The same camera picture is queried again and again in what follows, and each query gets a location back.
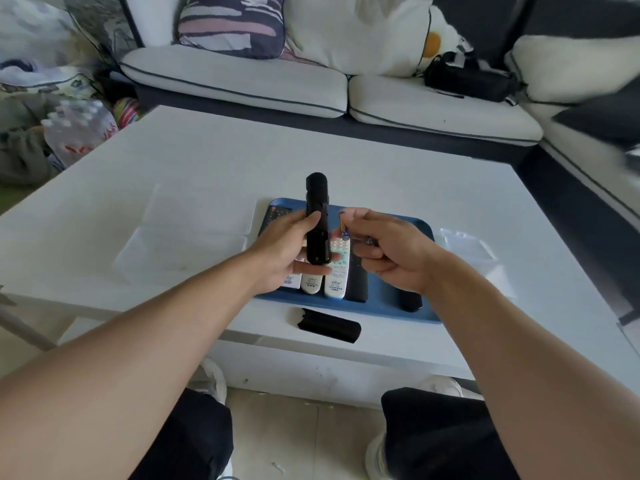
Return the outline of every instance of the black bag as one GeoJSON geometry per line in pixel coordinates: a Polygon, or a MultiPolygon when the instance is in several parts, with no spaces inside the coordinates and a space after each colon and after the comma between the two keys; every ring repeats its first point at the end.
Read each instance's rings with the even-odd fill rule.
{"type": "Polygon", "coordinates": [[[463,96],[502,102],[524,87],[515,74],[492,69],[472,54],[438,55],[424,72],[424,85],[463,96]]]}

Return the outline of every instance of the striped pillow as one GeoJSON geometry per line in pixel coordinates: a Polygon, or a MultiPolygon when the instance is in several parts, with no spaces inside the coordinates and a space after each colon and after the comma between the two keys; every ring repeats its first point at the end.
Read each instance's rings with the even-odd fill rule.
{"type": "Polygon", "coordinates": [[[249,59],[276,59],[284,48],[283,0],[187,0],[180,43],[249,59]]]}

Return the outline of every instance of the colorful ball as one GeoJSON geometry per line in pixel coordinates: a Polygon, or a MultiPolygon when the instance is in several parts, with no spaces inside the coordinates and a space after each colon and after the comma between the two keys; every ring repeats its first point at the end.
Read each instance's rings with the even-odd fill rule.
{"type": "Polygon", "coordinates": [[[134,98],[122,98],[113,107],[118,128],[123,129],[140,119],[140,104],[134,98]]]}

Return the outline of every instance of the right hand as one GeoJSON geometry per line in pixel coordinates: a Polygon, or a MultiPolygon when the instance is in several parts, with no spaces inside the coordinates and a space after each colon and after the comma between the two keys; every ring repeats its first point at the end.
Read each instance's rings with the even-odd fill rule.
{"type": "MultiPolygon", "coordinates": [[[[354,207],[342,212],[340,217],[352,239],[366,241],[371,236],[378,241],[378,246],[359,242],[353,247],[366,271],[376,273],[396,288],[425,294],[434,272],[433,265],[447,254],[445,250],[416,226],[396,217],[354,207]]],[[[332,233],[332,238],[338,237],[340,229],[332,233]]]]}

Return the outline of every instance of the pink stripe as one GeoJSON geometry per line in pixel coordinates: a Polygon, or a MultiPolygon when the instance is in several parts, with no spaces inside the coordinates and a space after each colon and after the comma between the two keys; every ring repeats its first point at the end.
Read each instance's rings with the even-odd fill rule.
{"type": "Polygon", "coordinates": [[[197,34],[207,32],[249,32],[254,34],[276,36],[276,31],[268,25],[255,22],[236,22],[224,18],[201,18],[181,23],[180,33],[197,34]]]}

